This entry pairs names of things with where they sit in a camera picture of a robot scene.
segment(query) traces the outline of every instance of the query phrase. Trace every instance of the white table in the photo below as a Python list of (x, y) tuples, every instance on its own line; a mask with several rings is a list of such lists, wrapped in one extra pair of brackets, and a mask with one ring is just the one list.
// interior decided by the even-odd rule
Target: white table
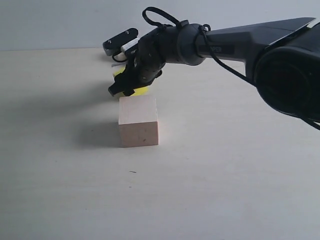
[(318, 131), (207, 59), (151, 86), (160, 145), (121, 148), (112, 82), (101, 48), (0, 52), (1, 240), (320, 239)]

